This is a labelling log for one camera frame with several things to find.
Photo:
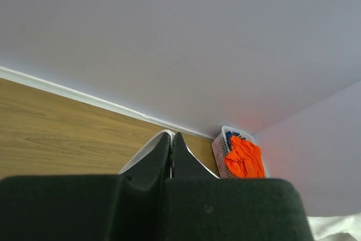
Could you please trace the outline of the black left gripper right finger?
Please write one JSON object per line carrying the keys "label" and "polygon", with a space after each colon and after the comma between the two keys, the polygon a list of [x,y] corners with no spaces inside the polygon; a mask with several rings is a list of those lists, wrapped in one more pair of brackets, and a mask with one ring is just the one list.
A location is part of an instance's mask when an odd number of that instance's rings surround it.
{"label": "black left gripper right finger", "polygon": [[312,240],[302,200],[283,179],[217,178],[174,137],[162,192],[163,240]]}

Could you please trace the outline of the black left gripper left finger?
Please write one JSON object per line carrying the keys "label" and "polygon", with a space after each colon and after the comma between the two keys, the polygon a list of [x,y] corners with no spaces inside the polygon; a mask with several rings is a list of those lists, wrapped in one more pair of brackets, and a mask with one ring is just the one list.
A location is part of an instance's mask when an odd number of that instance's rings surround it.
{"label": "black left gripper left finger", "polygon": [[1,180],[2,240],[156,240],[171,137],[122,174]]}

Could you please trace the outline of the white t shirt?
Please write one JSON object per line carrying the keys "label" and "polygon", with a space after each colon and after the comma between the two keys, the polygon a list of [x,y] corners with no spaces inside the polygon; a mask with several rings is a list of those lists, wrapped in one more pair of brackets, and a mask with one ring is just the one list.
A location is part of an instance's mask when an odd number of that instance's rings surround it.
{"label": "white t shirt", "polygon": [[[153,151],[163,135],[167,135],[170,139],[168,154],[180,154],[179,162],[186,161],[186,175],[189,176],[195,172],[197,176],[218,178],[194,156],[182,134],[170,130],[162,130],[154,135],[120,170],[119,174],[124,174],[139,164]],[[360,240],[360,213],[336,217],[308,217],[307,223],[314,240]]]}

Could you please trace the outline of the white plastic laundry basket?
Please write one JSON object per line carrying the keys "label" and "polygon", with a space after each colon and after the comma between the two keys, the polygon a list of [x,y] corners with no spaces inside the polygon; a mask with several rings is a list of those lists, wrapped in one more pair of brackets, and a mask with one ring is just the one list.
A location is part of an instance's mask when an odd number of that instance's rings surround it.
{"label": "white plastic laundry basket", "polygon": [[[228,149],[228,146],[226,143],[226,137],[225,137],[225,132],[227,132],[227,131],[240,133],[241,135],[243,135],[247,140],[251,141],[252,143],[256,144],[256,142],[255,142],[253,136],[251,136],[249,133],[242,131],[240,129],[230,127],[230,126],[223,126],[221,128],[221,133],[213,141],[212,150],[213,150],[215,162],[216,162],[220,177],[222,177],[222,178],[238,178],[238,177],[234,176],[228,170],[228,168],[226,167],[226,165],[223,161],[225,156],[230,152],[230,150]],[[265,172],[266,172],[265,178],[268,178],[269,174],[267,172],[265,165],[264,165],[264,168],[265,168]]]}

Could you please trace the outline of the orange t shirt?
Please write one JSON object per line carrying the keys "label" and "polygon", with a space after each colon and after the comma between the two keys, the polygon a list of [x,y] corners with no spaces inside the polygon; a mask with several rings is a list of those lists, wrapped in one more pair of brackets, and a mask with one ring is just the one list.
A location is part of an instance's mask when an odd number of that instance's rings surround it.
{"label": "orange t shirt", "polygon": [[228,170],[238,178],[265,178],[261,148],[235,135],[230,142],[231,151],[223,159]]}

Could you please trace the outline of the blue garment in basket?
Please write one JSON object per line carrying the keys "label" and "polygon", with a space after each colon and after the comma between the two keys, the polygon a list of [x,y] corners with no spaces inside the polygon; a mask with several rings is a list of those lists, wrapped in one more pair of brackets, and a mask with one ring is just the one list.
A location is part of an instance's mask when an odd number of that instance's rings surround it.
{"label": "blue garment in basket", "polygon": [[228,149],[231,151],[232,149],[232,143],[231,143],[231,138],[232,137],[238,137],[240,139],[246,139],[243,135],[241,135],[240,133],[237,132],[231,132],[231,131],[227,131],[225,132],[225,137],[226,137],[226,143],[228,146]]}

